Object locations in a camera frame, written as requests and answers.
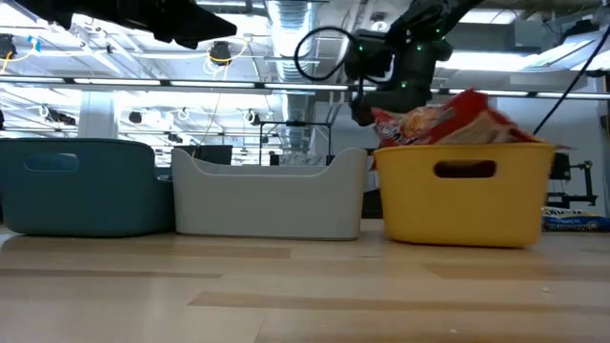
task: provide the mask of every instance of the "wooden table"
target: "wooden table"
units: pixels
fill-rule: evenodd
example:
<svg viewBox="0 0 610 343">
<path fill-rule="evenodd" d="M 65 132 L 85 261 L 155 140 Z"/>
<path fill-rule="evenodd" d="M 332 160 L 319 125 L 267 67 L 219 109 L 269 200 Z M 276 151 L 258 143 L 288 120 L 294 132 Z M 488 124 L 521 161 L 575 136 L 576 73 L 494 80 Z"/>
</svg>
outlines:
<svg viewBox="0 0 610 343">
<path fill-rule="evenodd" d="M 0 229 L 0 343 L 610 342 L 610 235 L 529 250 L 23 237 Z"/>
</svg>

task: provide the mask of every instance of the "yellow bin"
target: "yellow bin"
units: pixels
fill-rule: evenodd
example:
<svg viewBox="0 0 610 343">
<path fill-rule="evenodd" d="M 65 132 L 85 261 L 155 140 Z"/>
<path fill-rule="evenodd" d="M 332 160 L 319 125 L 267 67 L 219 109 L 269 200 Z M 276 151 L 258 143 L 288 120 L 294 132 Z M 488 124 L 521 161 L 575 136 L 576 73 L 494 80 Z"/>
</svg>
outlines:
<svg viewBox="0 0 610 343">
<path fill-rule="evenodd" d="M 554 152 L 542 143 L 375 151 L 386 234 L 423 244 L 535 244 Z"/>
</svg>

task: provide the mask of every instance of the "ceiling pipe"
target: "ceiling pipe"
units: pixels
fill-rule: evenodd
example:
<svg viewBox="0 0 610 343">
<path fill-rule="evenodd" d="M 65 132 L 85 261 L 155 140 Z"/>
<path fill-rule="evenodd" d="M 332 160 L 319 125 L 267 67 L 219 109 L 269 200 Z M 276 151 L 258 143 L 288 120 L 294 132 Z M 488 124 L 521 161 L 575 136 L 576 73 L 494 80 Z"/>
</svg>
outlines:
<svg viewBox="0 0 610 343">
<path fill-rule="evenodd" d="M 307 1 L 274 0 L 267 1 L 267 10 L 271 18 L 271 35 L 274 44 L 274 55 L 277 57 L 292 57 L 299 41 L 309 31 L 315 28 L 316 4 Z M 299 55 L 307 58 L 313 50 L 313 40 L 305 42 Z M 296 70 L 294 62 L 275 63 L 277 76 L 282 82 L 308 83 Z M 302 69 L 312 74 L 315 65 L 303 64 Z M 309 96 L 282 94 L 282 112 L 285 121 L 311 121 L 307 118 Z M 303 130 L 288 130 L 292 150 L 304 151 L 309 148 L 305 138 L 311 135 Z"/>
</svg>

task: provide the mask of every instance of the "red snack bag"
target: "red snack bag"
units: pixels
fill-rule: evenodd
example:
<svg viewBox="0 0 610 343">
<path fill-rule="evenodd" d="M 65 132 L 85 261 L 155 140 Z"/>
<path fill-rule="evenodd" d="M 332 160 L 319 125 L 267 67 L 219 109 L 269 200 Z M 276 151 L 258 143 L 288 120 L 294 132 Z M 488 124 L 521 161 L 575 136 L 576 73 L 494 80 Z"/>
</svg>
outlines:
<svg viewBox="0 0 610 343">
<path fill-rule="evenodd" d="M 419 108 L 406 114 L 373 109 L 380 147 L 539 142 L 490 108 L 487 100 L 486 94 L 469 90 L 441 108 Z"/>
</svg>

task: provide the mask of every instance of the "ceiling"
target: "ceiling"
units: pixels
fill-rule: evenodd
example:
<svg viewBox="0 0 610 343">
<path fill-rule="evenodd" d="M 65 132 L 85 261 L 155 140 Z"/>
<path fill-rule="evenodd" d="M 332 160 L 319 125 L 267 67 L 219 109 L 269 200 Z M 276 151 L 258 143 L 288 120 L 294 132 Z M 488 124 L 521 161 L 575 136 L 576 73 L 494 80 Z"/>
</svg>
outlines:
<svg viewBox="0 0 610 343">
<path fill-rule="evenodd" d="M 219 1 L 198 1 L 207 9 L 216 9 L 217 13 L 238 26 L 238 35 L 225 39 L 230 43 L 230 50 L 235 58 L 229 67 L 211 66 L 208 49 L 212 42 L 203 42 L 197 50 L 187 50 L 175 43 L 166 44 L 154 40 L 144 31 L 127 30 L 112 23 L 94 20 L 86 16 L 75 15 L 72 28 L 63 30 L 56 25 L 37 20 L 31 13 L 13 6 L 8 0 L 0 0 L 0 33 L 15 35 L 17 55 L 22 58 L 32 50 L 32 44 L 39 42 L 39 50 L 33 50 L 28 58 L 6 65 L 8 75 L 45 75 L 70 77 L 111 77 L 111 78 L 160 78 L 184 80 L 242 80 L 242 81 L 281 81 L 277 74 L 277 58 L 269 29 L 269 19 L 260 15 L 228 14 L 229 7 L 219 7 Z M 243 5 L 243 1 L 224 2 L 224 5 Z M 347 30 L 370 29 L 374 24 L 372 17 L 383 17 L 383 22 L 393 22 L 407 8 L 407 0 L 315 0 L 316 26 L 342 24 Z M 260 0 L 254 0 L 254 6 L 261 9 Z M 599 12 L 600 1 L 596 0 L 555 0 L 555 1 L 485 1 L 476 10 L 469 13 L 460 32 L 467 30 L 481 31 L 476 25 L 486 29 L 495 27 L 502 30 L 513 30 L 510 25 L 532 25 L 538 32 L 539 40 L 548 44 L 559 38 L 546 29 L 541 18 L 550 19 L 555 30 L 562 30 L 562 23 L 569 23 L 566 18 L 578 18 L 586 14 Z M 493 36 L 480 37 L 494 40 Z M 446 88 L 467 88 L 478 86 L 495 90 L 518 90 L 524 87 L 535 90 L 562 90 L 569 83 L 574 71 L 528 72 L 506 69 L 509 65 L 497 58 L 506 57 L 506 51 L 490 55 L 487 46 L 491 42 L 480 44 L 481 49 L 472 52 L 460 52 L 461 38 L 455 33 L 454 41 L 449 35 L 447 40 L 455 44 L 458 52 L 452 58 L 452 64 L 440 64 L 435 75 L 434 85 Z M 319 35 L 314 43 L 313 52 L 308 56 L 315 61 L 315 73 L 321 75 L 329 71 L 345 51 L 344 38 L 332 32 Z M 517 56 L 524 61 L 522 54 Z M 489 66 L 485 71 L 474 71 L 465 62 L 472 65 Z M 329 82 L 342 82 L 341 75 Z M 80 112 L 80 90 L 28 89 L 5 86 L 0 93 L 0 109 L 6 117 L 6 127 L 14 128 L 64 128 L 63 124 L 52 123 L 44 115 L 41 105 L 57 109 L 78 118 Z M 117 91 L 116 97 L 122 99 L 124 106 L 120 122 L 121 131 L 142 131 L 141 133 L 123 134 L 124 139 L 143 141 L 153 146 L 170 146 L 164 134 L 145 134 L 146 131 L 212 131 L 232 132 L 236 135 L 258 133 L 258 128 L 244 120 L 249 111 L 259 113 L 262 118 L 283 121 L 281 95 L 266 94 L 218 94 L 195 92 L 161 92 L 161 91 Z M 328 101 L 328 93 L 315 98 L 316 101 Z M 216 115 L 212 113 L 217 107 Z M 131 111 L 141 111 L 149 120 L 142 124 L 133 124 L 128 116 Z M 338 129 L 352 127 L 348 111 L 340 112 L 336 121 Z M 281 151 L 285 147 L 285 128 L 275 128 L 273 132 L 279 138 L 270 140 L 269 149 Z M 72 132 L 37 132 L 29 135 L 70 135 Z M 200 133 L 185 135 L 193 139 L 201 138 Z M 206 138 L 218 141 L 218 136 Z M 257 146 L 256 137 L 247 138 L 229 135 L 236 146 Z"/>
</svg>

